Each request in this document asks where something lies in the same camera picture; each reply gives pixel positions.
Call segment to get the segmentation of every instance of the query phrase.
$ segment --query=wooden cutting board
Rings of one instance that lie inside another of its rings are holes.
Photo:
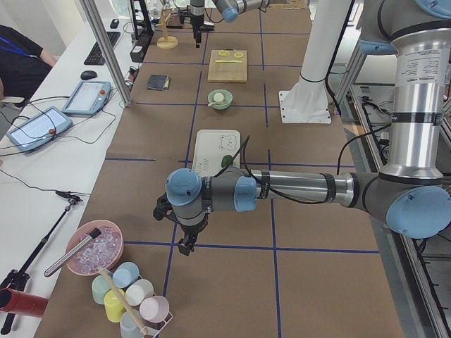
[[[214,49],[211,51],[208,82],[247,82],[247,52],[240,50],[229,52],[229,56],[221,56],[219,55],[219,50]],[[236,58],[234,57],[236,52],[242,52],[244,56]],[[236,60],[242,61],[242,63],[217,63],[215,62],[216,60]]]

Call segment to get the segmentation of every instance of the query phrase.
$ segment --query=black clothing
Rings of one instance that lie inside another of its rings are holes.
[[[13,28],[0,25],[0,37],[22,49],[25,53],[41,55],[42,47]],[[0,40],[0,46],[13,49]],[[38,58],[12,53],[0,49],[0,79],[4,85],[5,96],[20,96],[28,100],[49,74],[51,66]]]

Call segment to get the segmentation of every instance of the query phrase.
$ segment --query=white desk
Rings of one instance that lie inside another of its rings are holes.
[[[110,22],[111,19],[104,21],[107,30],[111,30],[109,28]],[[118,31],[122,31],[124,23],[124,20],[120,22]],[[98,78],[96,80],[110,81],[115,87],[106,65],[83,65],[83,61],[93,43],[95,43],[94,35],[89,25],[86,24],[84,30],[66,49],[32,99],[47,96],[69,96],[80,81],[80,73],[87,69],[97,72]],[[130,35],[122,32],[114,50],[124,77],[131,65],[137,67],[137,64],[130,60],[131,49]],[[4,163],[0,168],[26,181],[29,185],[90,193],[104,161],[106,149],[122,114],[123,104],[120,101],[121,98],[116,92],[112,100],[104,107],[105,111],[116,115],[116,121],[94,144],[85,144],[77,139],[59,138],[28,155],[18,154],[1,157]],[[49,106],[62,108],[65,102],[65,99],[48,101],[39,103],[37,106],[40,109]],[[22,115],[34,116],[37,113],[39,112],[33,107],[27,107],[23,110]],[[72,119],[76,124],[85,118]],[[111,115],[99,112],[93,118],[75,126],[64,135],[76,136],[91,142],[112,120]],[[0,142],[0,148],[11,145],[12,143],[7,137],[4,137]],[[17,151],[17,148],[0,150],[0,155]],[[43,273],[64,253],[66,244],[77,228],[87,204],[88,197],[84,196],[82,199],[84,201],[73,207],[60,222],[50,241],[27,270],[31,278],[25,288],[26,292],[44,297],[51,296],[58,273],[50,278],[45,278]],[[67,205],[67,201],[54,192],[29,189],[22,183],[0,173],[0,224],[3,232],[0,236],[1,280],[11,269],[18,270],[21,268]],[[0,325],[3,325],[5,317],[5,313],[0,314]],[[38,324],[39,319],[37,318],[16,316],[13,329],[7,337],[33,337]]]

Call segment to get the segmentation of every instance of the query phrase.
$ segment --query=green bowl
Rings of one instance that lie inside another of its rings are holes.
[[[216,89],[210,92],[208,97],[209,104],[214,102],[213,96],[216,93],[222,93],[222,95],[224,95],[224,100],[219,104],[212,104],[210,107],[215,108],[217,111],[222,111],[223,109],[228,108],[232,104],[233,95],[232,93],[230,93],[228,90],[225,89]]]

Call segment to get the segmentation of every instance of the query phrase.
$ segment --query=red cylinder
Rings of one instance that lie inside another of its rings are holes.
[[[41,318],[49,300],[14,289],[0,290],[0,311]]]

